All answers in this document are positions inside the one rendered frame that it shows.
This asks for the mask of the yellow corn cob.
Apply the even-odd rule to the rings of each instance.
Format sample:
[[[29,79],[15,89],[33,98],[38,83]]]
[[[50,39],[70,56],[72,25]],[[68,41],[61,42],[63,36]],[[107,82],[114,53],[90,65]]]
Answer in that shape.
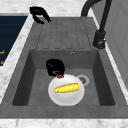
[[[66,84],[62,86],[58,86],[54,89],[55,93],[68,93],[68,92],[73,92],[73,91],[78,91],[79,90],[79,84],[78,83],[71,83],[71,84]]]

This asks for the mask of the white round plate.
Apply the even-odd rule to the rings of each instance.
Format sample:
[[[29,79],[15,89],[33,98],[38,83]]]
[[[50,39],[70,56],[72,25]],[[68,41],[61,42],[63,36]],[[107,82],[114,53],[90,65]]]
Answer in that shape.
[[[55,77],[48,86],[50,99],[59,106],[77,105],[83,99],[84,91],[82,82],[70,74],[63,78]]]

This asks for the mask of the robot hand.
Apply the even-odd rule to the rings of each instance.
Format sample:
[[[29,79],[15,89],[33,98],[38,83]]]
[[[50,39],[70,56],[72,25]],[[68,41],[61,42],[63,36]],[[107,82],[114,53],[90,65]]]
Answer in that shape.
[[[63,75],[65,72],[64,63],[59,59],[47,60],[46,68],[49,76]]]
[[[30,14],[32,15],[33,19],[39,23],[39,24],[43,24],[43,21],[41,21],[39,18],[38,18],[38,15],[41,15],[43,16],[48,22],[51,21],[48,13],[46,12],[46,10],[42,7],[37,7],[37,6],[32,6],[30,8]]]

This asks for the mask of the grey sink with draining board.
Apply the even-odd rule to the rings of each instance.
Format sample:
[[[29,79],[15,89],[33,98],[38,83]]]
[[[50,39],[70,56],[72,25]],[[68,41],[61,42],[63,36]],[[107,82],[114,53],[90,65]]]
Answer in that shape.
[[[74,106],[114,106],[115,100],[105,74],[103,63],[96,50],[42,51],[29,50],[18,62],[13,80],[5,93],[3,106],[59,106],[49,97],[48,86],[55,78],[49,76],[46,61],[59,59],[64,63],[65,74],[77,77],[84,86],[83,99]]]

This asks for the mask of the black tap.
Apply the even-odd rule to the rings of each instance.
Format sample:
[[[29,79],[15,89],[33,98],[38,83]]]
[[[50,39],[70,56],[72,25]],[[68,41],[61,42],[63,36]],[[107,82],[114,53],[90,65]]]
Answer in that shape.
[[[92,5],[100,2],[101,0],[87,0],[85,4],[82,7],[81,16],[86,17],[88,15],[88,11],[91,8]],[[104,49],[105,48],[105,34],[106,31],[104,30],[106,21],[108,18],[108,14],[110,11],[112,0],[106,0],[101,23],[99,29],[95,32],[94,40],[93,40],[93,46],[97,49]]]

